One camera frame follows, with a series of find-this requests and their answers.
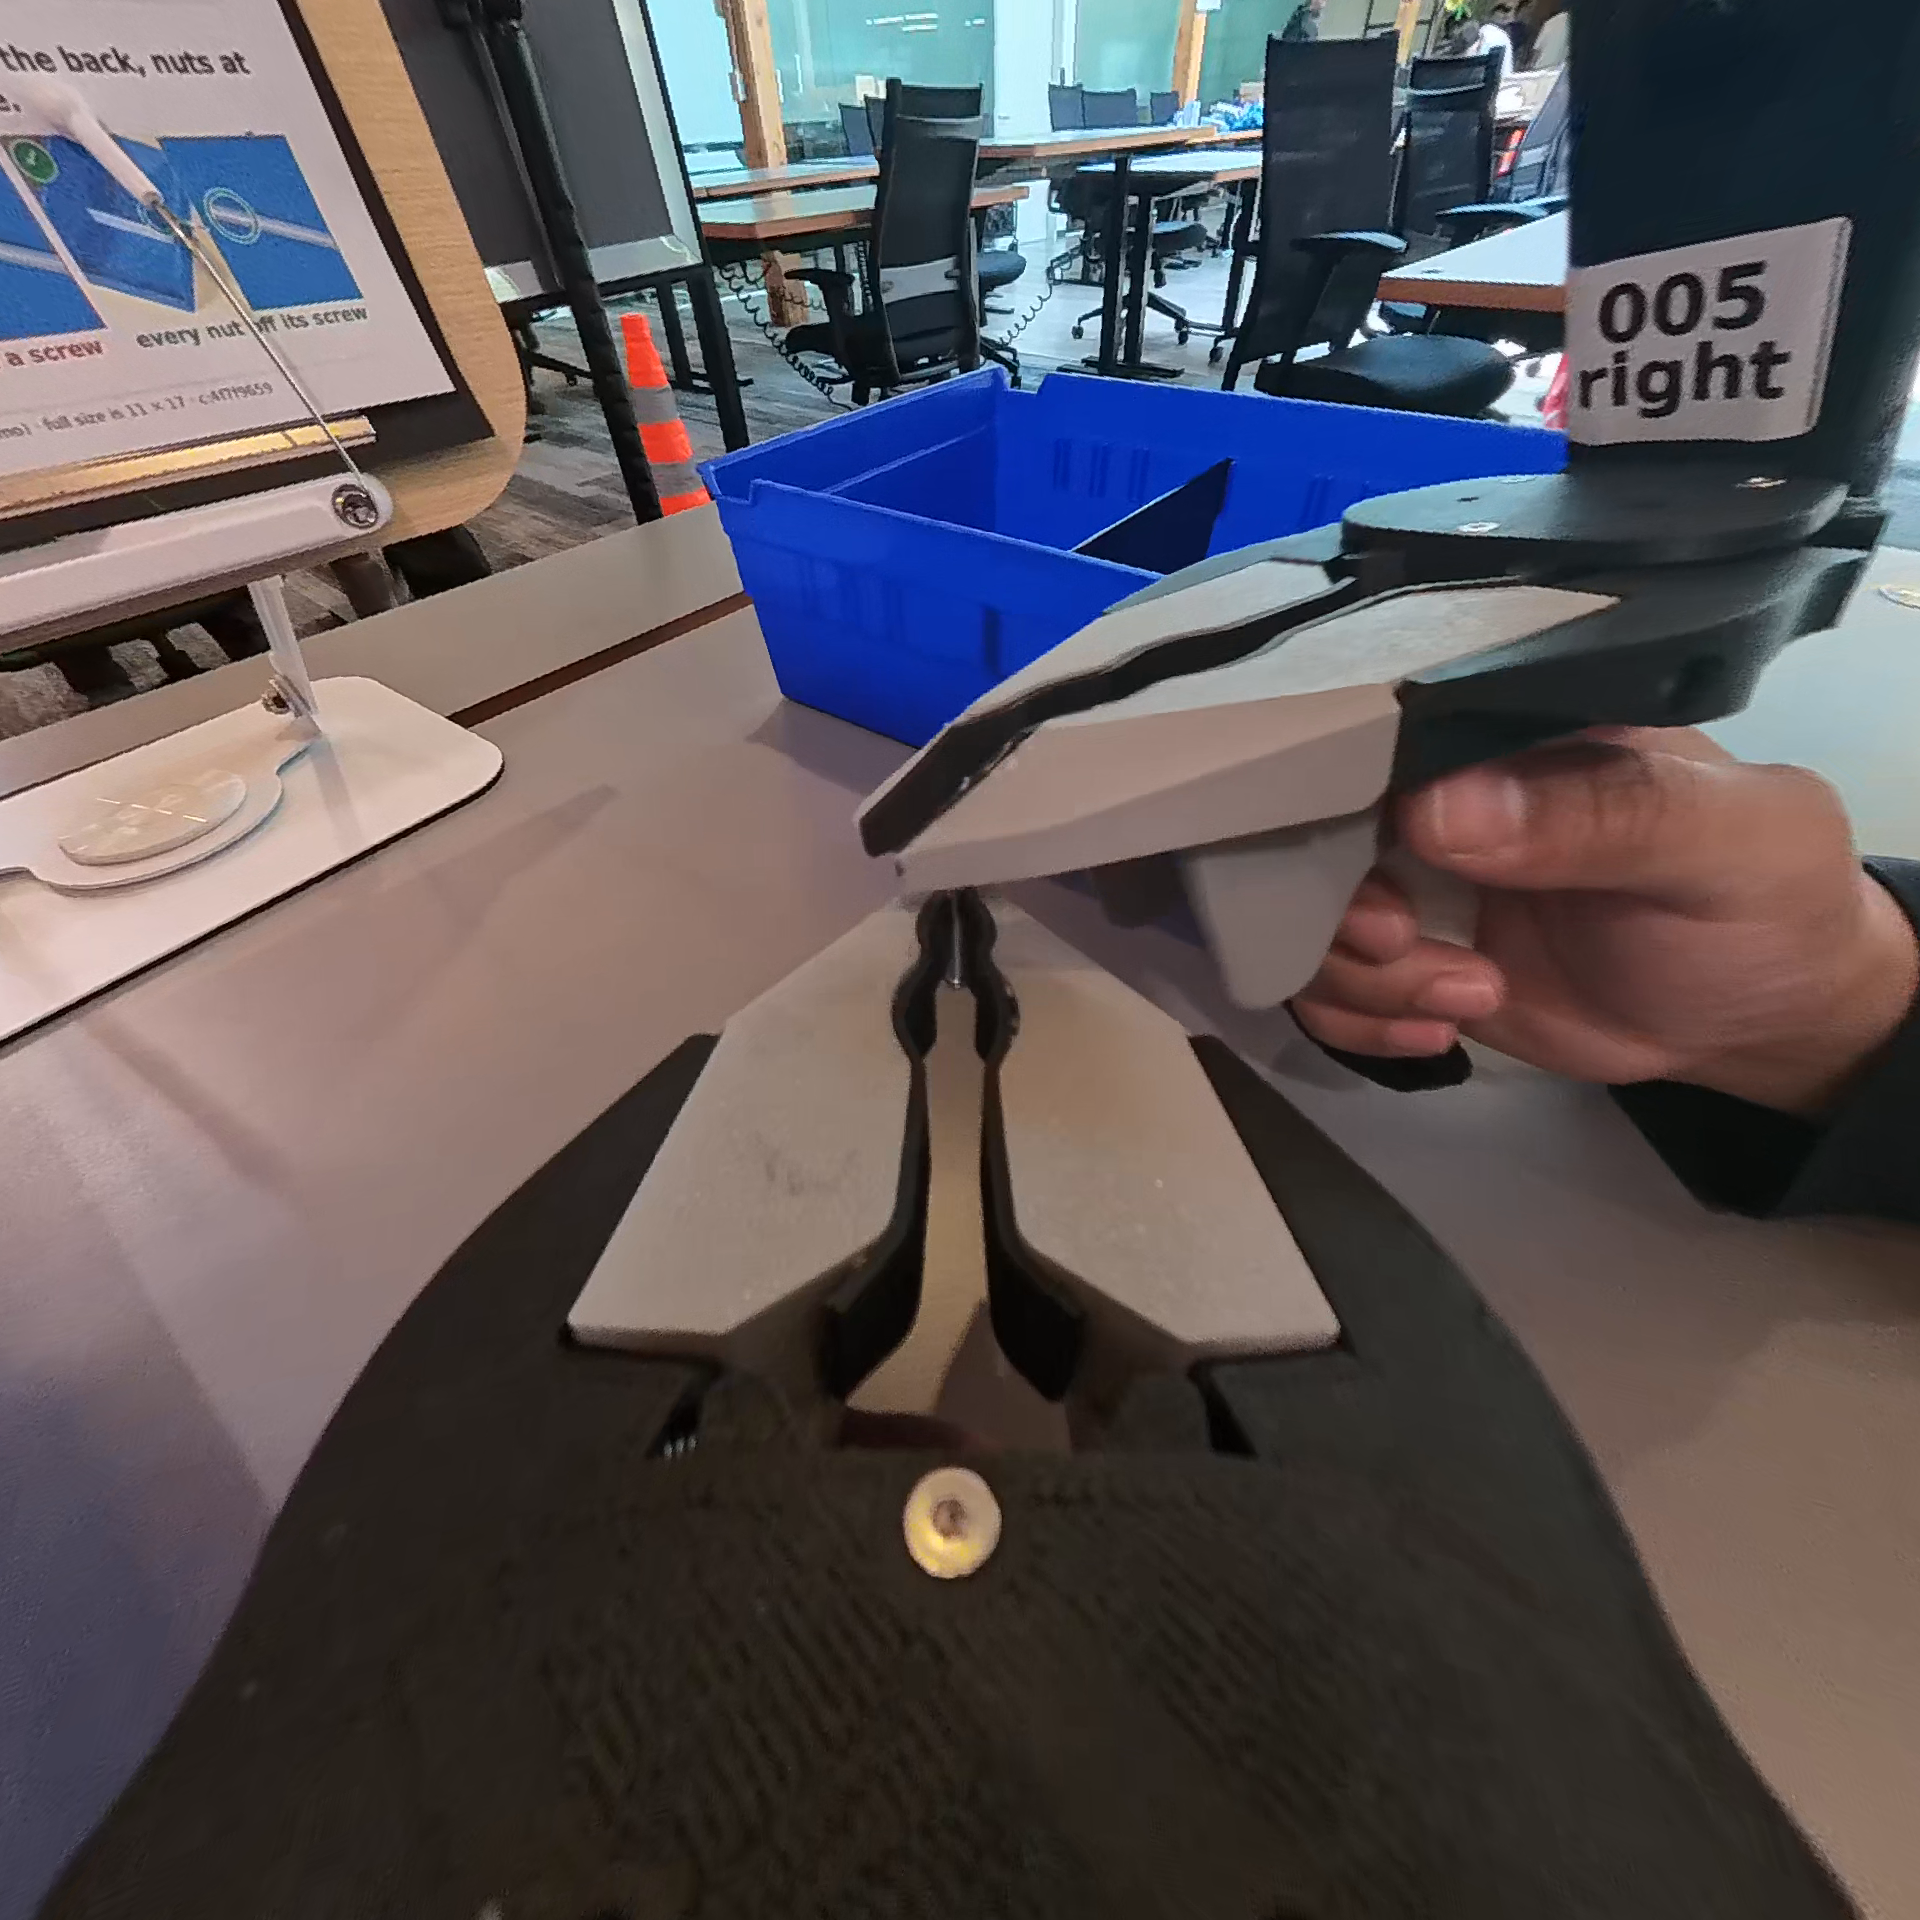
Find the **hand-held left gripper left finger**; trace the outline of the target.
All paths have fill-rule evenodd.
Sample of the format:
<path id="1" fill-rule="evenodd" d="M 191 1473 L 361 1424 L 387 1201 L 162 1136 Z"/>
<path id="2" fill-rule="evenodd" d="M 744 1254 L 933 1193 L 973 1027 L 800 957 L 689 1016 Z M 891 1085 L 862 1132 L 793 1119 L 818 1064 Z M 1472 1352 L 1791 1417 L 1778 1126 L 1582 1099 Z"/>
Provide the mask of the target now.
<path id="1" fill-rule="evenodd" d="M 940 991 L 942 898 L 878 906 L 764 991 L 710 1042 L 571 1339 L 846 1406 L 921 1306 Z"/>

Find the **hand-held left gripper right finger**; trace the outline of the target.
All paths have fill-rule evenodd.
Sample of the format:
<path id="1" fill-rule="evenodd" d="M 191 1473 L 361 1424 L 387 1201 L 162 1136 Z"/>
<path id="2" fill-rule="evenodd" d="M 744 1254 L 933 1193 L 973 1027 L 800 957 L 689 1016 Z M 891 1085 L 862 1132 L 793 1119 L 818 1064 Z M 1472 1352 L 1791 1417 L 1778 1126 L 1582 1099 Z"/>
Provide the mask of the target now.
<path id="1" fill-rule="evenodd" d="M 951 898 L 986 1053 L 988 1333 L 1051 1406 L 1335 1348 L 1193 1042 L 1121 975 L 986 893 Z"/>

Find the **orange traffic cone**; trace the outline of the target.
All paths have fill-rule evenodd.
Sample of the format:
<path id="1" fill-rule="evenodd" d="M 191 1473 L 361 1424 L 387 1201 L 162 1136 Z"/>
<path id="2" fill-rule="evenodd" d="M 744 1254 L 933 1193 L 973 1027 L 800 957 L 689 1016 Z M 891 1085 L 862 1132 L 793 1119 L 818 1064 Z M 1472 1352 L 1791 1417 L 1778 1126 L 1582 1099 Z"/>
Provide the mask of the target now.
<path id="1" fill-rule="evenodd" d="M 654 333 L 645 307 L 617 318 L 617 363 L 626 363 L 626 408 L 636 408 L 636 437 L 645 437 L 645 466 L 654 477 L 654 507 L 710 507 Z"/>

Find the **black office chair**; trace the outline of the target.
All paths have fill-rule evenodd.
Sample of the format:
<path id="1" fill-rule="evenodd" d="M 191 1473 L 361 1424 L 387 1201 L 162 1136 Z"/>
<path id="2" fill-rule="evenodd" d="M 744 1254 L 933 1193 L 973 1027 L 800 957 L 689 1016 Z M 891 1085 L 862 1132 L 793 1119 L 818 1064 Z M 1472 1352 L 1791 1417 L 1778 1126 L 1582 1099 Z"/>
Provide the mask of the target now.
<path id="1" fill-rule="evenodd" d="M 1267 35 L 1266 50 L 1266 190 L 1258 285 L 1224 345 L 1266 396 L 1326 396 L 1381 414 L 1489 422 L 1515 370 L 1454 333 L 1364 333 L 1381 271 L 1394 271 L 1394 47 L 1389 35 Z"/>
<path id="2" fill-rule="evenodd" d="M 782 356 L 846 408 L 986 370 L 986 252 L 973 162 L 986 91 L 883 81 L 878 104 L 878 198 L 862 266 L 800 266 L 825 318 L 793 329 Z"/>
<path id="3" fill-rule="evenodd" d="M 1394 212 L 1389 212 L 1403 258 L 1446 252 L 1446 212 L 1489 198 L 1499 76 L 1510 76 L 1499 50 L 1414 60 Z"/>

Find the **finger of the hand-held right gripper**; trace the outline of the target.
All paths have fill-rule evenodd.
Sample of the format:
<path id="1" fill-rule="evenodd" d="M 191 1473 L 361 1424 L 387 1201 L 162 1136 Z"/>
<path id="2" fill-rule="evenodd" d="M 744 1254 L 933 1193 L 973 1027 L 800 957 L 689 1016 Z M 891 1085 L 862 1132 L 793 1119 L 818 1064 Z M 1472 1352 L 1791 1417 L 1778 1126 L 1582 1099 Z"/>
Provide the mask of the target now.
<path id="1" fill-rule="evenodd" d="M 1343 612 L 1354 586 L 1326 586 L 1305 562 L 1239 562 L 1206 586 L 1170 586 L 1156 599 L 1131 599 L 1055 640 L 1038 664 L 1009 671 L 988 689 L 966 720 L 951 720 L 903 775 L 883 775 L 862 812 L 862 854 L 891 872 L 891 848 L 933 824 L 940 809 L 951 809 L 986 766 L 995 766 L 1038 720 L 1079 720 L 1097 701 L 1121 701 L 1141 689 L 1258 657 L 1266 640 Z M 1170 906 L 1190 906 L 1185 880 L 1170 854 L 1121 864 L 1121 872 L 1079 872 L 1095 880 L 1097 906 L 1119 925 L 1151 925 Z"/>
<path id="2" fill-rule="evenodd" d="M 1170 854 L 1216 983 L 1267 1015 L 1320 970 L 1381 848 L 1394 689 L 1618 608 L 1569 586 L 1443 586 L 1320 612 L 1258 657 L 1038 720 L 891 848 L 911 893 Z"/>

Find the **wooden support post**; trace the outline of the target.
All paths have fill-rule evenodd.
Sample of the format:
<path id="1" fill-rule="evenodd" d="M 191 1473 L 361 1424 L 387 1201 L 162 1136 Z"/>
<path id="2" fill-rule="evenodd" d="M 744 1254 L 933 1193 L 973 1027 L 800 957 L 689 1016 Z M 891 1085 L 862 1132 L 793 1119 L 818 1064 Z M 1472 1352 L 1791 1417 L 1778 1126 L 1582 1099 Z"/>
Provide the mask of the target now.
<path id="1" fill-rule="evenodd" d="M 727 35 L 729 35 L 729 91 L 740 91 L 740 130 L 744 130 L 744 173 L 782 173 L 782 76 L 775 76 L 775 19 L 765 0 L 719 0 Z"/>

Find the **printed instruction sheet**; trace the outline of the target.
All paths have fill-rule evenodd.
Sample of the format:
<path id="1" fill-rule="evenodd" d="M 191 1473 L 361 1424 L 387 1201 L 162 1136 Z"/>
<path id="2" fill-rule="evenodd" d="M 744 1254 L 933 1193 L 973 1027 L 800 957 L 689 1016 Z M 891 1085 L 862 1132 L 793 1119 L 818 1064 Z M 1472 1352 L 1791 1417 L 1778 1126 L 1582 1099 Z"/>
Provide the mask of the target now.
<path id="1" fill-rule="evenodd" d="M 0 91 L 11 477 L 461 395 L 288 6 L 0 6 Z"/>

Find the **black stanchion pole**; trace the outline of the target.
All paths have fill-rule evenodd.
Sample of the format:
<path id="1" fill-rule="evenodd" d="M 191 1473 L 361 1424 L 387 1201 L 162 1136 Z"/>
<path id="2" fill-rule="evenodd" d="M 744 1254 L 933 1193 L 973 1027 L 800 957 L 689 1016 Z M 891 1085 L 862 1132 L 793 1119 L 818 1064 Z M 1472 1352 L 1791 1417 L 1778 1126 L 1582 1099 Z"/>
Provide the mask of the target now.
<path id="1" fill-rule="evenodd" d="M 636 526 L 654 526 L 668 517 L 654 476 L 645 455 L 626 370 L 617 370 L 616 318 L 609 318 L 609 298 L 595 298 L 595 271 L 590 271 L 579 190 L 571 190 L 571 173 L 560 173 L 555 113 L 546 113 L 539 60 L 534 60 L 534 35 L 525 35 L 525 0 L 434 0 L 434 12 L 442 12 L 452 35 L 470 47 L 478 76 L 501 95 L 501 125 L 518 142 L 518 162 L 525 162 L 525 188 L 534 188 L 534 205 L 539 205 L 539 234 L 546 234 L 555 271 L 560 271 L 560 305 L 571 305 L 583 363 L 590 363 L 590 395 L 595 395 L 595 414 L 609 414 L 609 437 L 616 437 L 626 507 L 636 507 Z"/>

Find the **silver-framed dark panel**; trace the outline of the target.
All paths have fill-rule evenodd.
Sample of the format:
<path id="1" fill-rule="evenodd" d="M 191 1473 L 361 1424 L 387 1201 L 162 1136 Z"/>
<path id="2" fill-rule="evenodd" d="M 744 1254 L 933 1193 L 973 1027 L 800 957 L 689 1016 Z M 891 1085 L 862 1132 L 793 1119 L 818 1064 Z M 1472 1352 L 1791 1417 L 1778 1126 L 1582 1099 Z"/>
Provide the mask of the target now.
<path id="1" fill-rule="evenodd" d="M 534 173 L 478 35 L 434 0 L 387 0 L 387 19 L 496 305 L 560 298 Z M 651 12 L 636 0 L 525 0 L 525 47 L 595 285 L 705 266 L 705 212 L 654 81 Z"/>

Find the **brown-edged grey desk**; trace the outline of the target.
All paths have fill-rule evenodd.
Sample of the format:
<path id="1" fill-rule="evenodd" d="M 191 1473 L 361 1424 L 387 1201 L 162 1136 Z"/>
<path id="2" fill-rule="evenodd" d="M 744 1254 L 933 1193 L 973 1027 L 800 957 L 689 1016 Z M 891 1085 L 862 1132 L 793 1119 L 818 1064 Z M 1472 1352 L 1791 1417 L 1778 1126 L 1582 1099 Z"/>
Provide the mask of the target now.
<path id="1" fill-rule="evenodd" d="M 486 586 L 388 608 L 305 640 L 314 682 L 376 682 L 409 701 L 478 726 L 595 664 L 645 657 L 744 612 L 719 507 L 626 526 Z M 82 775 L 206 720 L 253 710 L 269 657 L 133 697 L 0 745 L 0 797 Z"/>

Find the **blue divided plastic bin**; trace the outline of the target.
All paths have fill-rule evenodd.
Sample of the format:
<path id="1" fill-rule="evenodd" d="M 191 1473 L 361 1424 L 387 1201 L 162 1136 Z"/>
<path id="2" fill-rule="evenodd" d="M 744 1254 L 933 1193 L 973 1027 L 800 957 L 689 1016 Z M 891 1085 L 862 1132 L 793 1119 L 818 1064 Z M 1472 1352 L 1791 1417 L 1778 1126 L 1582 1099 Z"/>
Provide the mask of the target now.
<path id="1" fill-rule="evenodd" d="M 966 370 L 710 455 L 775 689 L 921 745 L 1131 593 L 1364 492 L 1555 476 L 1569 437 L 1266 395 Z"/>

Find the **long wooden top table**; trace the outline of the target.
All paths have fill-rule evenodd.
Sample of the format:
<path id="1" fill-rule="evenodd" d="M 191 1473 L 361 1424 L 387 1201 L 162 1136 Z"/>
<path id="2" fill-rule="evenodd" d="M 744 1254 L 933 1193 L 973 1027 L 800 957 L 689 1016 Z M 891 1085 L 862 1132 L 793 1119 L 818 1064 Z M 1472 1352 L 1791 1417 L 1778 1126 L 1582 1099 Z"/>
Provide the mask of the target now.
<path id="1" fill-rule="evenodd" d="M 1027 130 L 986 142 L 973 205 L 1009 205 L 1027 188 L 1055 173 L 1119 162 L 1121 179 L 1266 179 L 1266 130 L 1216 125 L 1108 125 L 1108 130 Z M 775 252 L 800 234 L 862 231 L 878 198 L 868 157 L 836 162 L 775 162 L 775 173 L 719 173 L 693 188 L 693 212 L 710 252 Z"/>

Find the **white document stand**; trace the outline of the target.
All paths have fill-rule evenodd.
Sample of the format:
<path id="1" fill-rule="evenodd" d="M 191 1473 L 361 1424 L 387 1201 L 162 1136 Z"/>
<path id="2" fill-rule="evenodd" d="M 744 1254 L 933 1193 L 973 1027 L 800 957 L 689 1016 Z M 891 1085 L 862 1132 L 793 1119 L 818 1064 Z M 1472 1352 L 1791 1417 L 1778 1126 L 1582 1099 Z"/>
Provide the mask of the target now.
<path id="1" fill-rule="evenodd" d="M 371 466 L 12 548 L 11 653 L 245 599 L 269 697 L 11 797 L 11 1042 L 470 809 L 501 757 L 376 682 L 314 682 L 288 574 L 387 548 Z"/>

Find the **person's right forearm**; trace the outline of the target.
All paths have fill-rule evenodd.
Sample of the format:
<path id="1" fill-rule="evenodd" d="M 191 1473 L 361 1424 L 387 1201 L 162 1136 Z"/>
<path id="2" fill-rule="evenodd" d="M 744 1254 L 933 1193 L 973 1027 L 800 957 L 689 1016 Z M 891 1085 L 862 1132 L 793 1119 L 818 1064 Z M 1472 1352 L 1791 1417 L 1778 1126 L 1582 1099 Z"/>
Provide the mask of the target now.
<path id="1" fill-rule="evenodd" d="M 1916 864 L 1870 854 L 1916 915 Z M 1904 1221 L 1920 1201 L 1920 1078 L 1916 1015 L 1894 1049 L 1839 1091 L 1835 1119 L 1769 1119 L 1704 1085 L 1607 1085 L 1651 1158 L 1740 1221 Z"/>

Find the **person's right hand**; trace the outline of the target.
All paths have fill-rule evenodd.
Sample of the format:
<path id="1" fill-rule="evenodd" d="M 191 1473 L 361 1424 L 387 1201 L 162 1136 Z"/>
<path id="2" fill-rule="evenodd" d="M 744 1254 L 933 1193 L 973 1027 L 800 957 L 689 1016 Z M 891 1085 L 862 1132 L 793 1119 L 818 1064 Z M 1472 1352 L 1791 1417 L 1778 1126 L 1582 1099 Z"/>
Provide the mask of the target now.
<path id="1" fill-rule="evenodd" d="M 1343 1053 L 1476 1042 L 1582 1085 L 1835 1119 L 1916 1015 L 1916 915 L 1839 791 L 1704 734 L 1587 734 L 1443 775 L 1394 809 L 1394 848 L 1476 893 L 1476 941 L 1426 941 L 1364 872 L 1294 999 Z"/>

